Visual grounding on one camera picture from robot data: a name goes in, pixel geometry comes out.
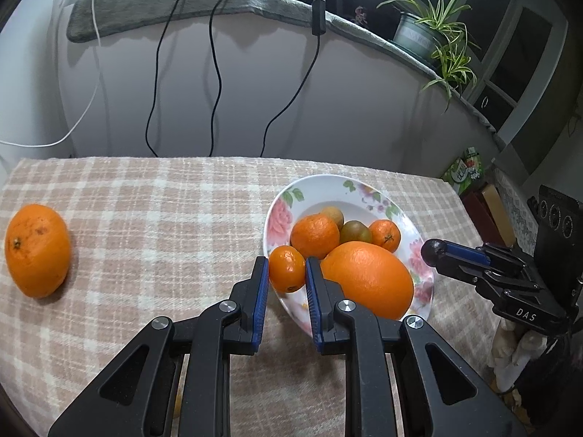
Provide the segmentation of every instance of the metal screw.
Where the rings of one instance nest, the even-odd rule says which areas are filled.
[[[219,304],[219,309],[223,312],[232,312],[237,309],[237,302],[234,302],[234,300],[224,300]]]
[[[162,330],[163,328],[166,328],[169,324],[170,321],[168,320],[168,317],[156,317],[152,321],[152,327],[155,328],[156,330]]]
[[[405,323],[411,328],[423,327],[423,319],[418,315],[410,315],[405,319]]]
[[[338,308],[344,312],[352,312],[356,309],[356,304],[351,300],[344,299],[338,302]]]

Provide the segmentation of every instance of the plant pot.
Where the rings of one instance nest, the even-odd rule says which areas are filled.
[[[401,48],[412,52],[418,58],[424,60],[428,65],[438,64],[438,60],[432,59],[431,54],[437,45],[442,46],[447,43],[445,36],[425,23],[415,23],[416,18],[410,13],[401,13],[401,19],[393,41]]]

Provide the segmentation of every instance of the white floral plate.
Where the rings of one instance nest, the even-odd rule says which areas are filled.
[[[263,255],[281,245],[289,245],[294,223],[320,212],[326,205],[340,208],[345,221],[358,220],[370,225],[377,219],[390,219],[401,232],[395,255],[409,270],[415,293],[407,314],[427,319],[433,300],[433,270],[421,258],[423,238],[409,217],[390,199],[371,186],[345,176],[321,174],[292,182],[273,200],[263,229]],[[312,334],[305,286],[290,294],[276,292],[283,308],[308,335]]]

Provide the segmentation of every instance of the plaid tablecloth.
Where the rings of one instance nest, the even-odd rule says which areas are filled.
[[[351,176],[386,192],[424,238],[469,246],[480,238],[444,182],[374,169],[242,158],[22,161],[0,196],[0,231],[22,205],[57,210],[74,258],[62,288],[25,297],[0,270],[0,383],[41,436],[153,317],[182,320],[228,297],[261,254],[265,215],[294,179]],[[436,276],[430,323],[479,372],[497,320],[473,288]],[[337,436],[344,369],[269,293],[263,343],[231,361],[237,437]]]

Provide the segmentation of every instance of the camera lens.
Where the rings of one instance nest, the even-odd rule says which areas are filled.
[[[559,226],[560,222],[561,222],[561,212],[559,211],[559,208],[556,205],[553,205],[550,208],[549,224],[551,227],[556,229]]]
[[[573,220],[571,217],[566,216],[563,221],[563,235],[565,238],[569,238],[573,233]]]
[[[546,217],[546,214],[549,211],[549,206],[546,204],[546,200],[543,200],[539,205],[539,215],[542,219]]]

